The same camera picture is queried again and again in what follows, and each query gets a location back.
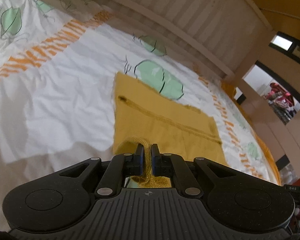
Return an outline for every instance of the triangular cutout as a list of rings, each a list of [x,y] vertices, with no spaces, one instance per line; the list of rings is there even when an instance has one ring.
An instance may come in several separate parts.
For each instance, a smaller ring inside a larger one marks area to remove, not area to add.
[[[232,173],[230,171],[224,170],[223,168],[216,166],[212,163],[207,163],[207,166],[210,170],[219,178],[226,178],[226,177],[232,177],[235,176],[235,173]]]
[[[89,166],[89,163],[81,164],[77,167],[74,167],[68,171],[64,171],[63,173],[60,173],[60,176],[64,177],[70,177],[70,178],[77,178],[81,175],[81,173],[84,172],[84,170]]]

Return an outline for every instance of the black frame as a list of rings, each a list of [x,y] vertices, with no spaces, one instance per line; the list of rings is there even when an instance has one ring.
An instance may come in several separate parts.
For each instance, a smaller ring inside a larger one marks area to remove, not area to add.
[[[300,103],[300,93],[295,90],[288,82],[286,82],[282,77],[280,77],[277,73],[273,72],[270,68],[264,65],[262,62],[256,62],[256,65],[261,68],[264,72],[269,74],[275,80],[279,82],[298,102]]]
[[[289,58],[293,59],[294,61],[298,62],[300,64],[300,58],[296,55],[293,54],[293,51],[294,49],[297,47],[297,46],[300,46],[300,40],[290,36],[290,35],[287,35],[283,32],[277,32],[277,36],[280,36],[282,38],[285,38],[287,39],[288,41],[291,41],[292,44],[290,46],[290,48],[288,50],[285,50],[273,43],[270,43],[269,44],[269,47],[273,48],[273,49],[276,49],[277,51],[280,51],[281,53],[283,53],[284,55],[288,56]]]

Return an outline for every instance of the bed sheet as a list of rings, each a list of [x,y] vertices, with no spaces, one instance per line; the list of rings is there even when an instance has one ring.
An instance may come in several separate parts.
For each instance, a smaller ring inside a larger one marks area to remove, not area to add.
[[[220,81],[92,0],[0,0],[0,230],[14,187],[82,160],[112,158],[120,71],[216,121],[230,167],[277,183]]]

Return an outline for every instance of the orange fabric border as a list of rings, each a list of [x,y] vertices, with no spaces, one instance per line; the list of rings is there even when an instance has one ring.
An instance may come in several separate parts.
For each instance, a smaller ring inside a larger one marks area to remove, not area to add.
[[[249,116],[245,113],[245,111],[241,108],[241,106],[239,106],[239,104],[237,103],[237,101],[234,100],[234,95],[235,95],[235,87],[233,85],[230,85],[224,81],[221,82],[221,88],[223,89],[223,91],[231,98],[231,100],[234,102],[234,104],[237,106],[237,108],[239,109],[239,111],[241,112],[241,114],[243,115],[243,117],[247,120],[247,122],[250,124],[250,126],[252,126],[252,121],[249,118]],[[261,138],[256,134],[255,131],[254,132],[254,137],[257,140],[260,148],[262,149],[274,175],[275,178],[277,179],[277,182],[279,185],[281,185],[281,177],[280,177],[280,173],[278,170],[277,165],[275,164],[275,161],[273,159],[273,156],[269,150],[269,148],[266,146],[266,144],[263,142],[263,140],[261,140]]]

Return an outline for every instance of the orange stripe pattern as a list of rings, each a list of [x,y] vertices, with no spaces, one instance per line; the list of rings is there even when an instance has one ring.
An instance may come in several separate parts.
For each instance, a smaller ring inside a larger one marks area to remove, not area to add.
[[[198,78],[204,85],[205,87],[209,88],[209,81],[205,79],[204,77]],[[221,117],[223,118],[223,122],[226,126],[226,129],[228,130],[228,134],[231,138],[231,143],[240,151],[243,152],[243,148],[240,145],[240,140],[238,139],[237,135],[233,131],[234,124],[228,120],[228,115],[227,115],[227,110],[225,107],[223,107],[222,103],[218,100],[218,96],[212,95],[213,101],[214,101],[214,106],[216,109],[221,113]],[[243,166],[252,173],[253,176],[264,179],[262,174],[259,174],[254,167],[251,166],[250,161],[247,157],[246,153],[239,153],[240,161],[243,164]]]
[[[24,53],[19,53],[0,67],[0,79],[8,77],[12,73],[26,71],[30,67],[41,67],[41,65],[59,52],[63,52],[71,43],[77,41],[88,28],[97,28],[112,17],[108,11],[97,13],[89,21],[82,23],[78,20],[71,20],[52,37],[42,41]]]

